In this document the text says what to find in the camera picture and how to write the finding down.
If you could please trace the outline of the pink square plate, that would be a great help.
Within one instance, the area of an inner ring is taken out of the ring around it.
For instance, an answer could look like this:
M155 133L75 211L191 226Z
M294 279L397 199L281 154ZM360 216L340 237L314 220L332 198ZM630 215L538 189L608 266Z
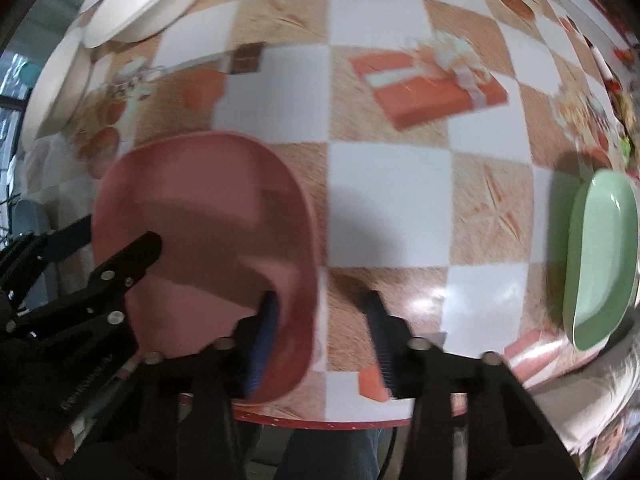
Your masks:
M163 247L126 296L140 350L198 353L274 292L278 329L250 402L293 391L314 353L318 244L310 200L288 165L265 144L229 131L135 148L101 181L94 260L104 263L146 232Z

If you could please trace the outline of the green rectangular plate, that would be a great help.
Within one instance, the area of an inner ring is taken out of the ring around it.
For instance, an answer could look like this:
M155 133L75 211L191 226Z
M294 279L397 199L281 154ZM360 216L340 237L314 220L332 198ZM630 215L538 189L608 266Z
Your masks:
M579 189L568 229L564 332L578 351L611 336L637 284L639 219L626 174L598 170Z

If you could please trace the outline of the person in red top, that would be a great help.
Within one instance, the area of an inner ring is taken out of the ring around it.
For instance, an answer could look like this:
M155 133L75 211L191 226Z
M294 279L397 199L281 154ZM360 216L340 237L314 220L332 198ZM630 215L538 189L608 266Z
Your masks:
M297 429L288 445L275 479L360 479L380 476L378 449L395 443L397 430L373 428L366 430L305 430Z

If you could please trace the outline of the checkered patterned tablecloth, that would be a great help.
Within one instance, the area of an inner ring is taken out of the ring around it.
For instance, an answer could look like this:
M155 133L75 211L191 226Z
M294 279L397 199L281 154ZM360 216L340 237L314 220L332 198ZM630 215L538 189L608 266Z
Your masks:
M38 75L101 0L37 0L10 49ZM156 35L91 54L78 107L21 149L24 194L62 228L93 213L107 170L204 131L274 151L310 200L314 353L253 422L362 429L408 422L383 387L367 320L376 290L416 336L493 351L527 387L589 362L562 326L580 181L623 172L591 44L563 0L196 0Z

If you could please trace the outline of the red snack tray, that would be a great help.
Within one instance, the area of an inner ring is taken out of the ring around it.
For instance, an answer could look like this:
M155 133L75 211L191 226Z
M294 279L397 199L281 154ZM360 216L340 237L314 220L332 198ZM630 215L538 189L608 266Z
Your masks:
M614 113L624 124L631 145L628 171L639 175L639 44L625 21L608 0L563 0L572 17L599 49L604 62L617 80L610 89Z

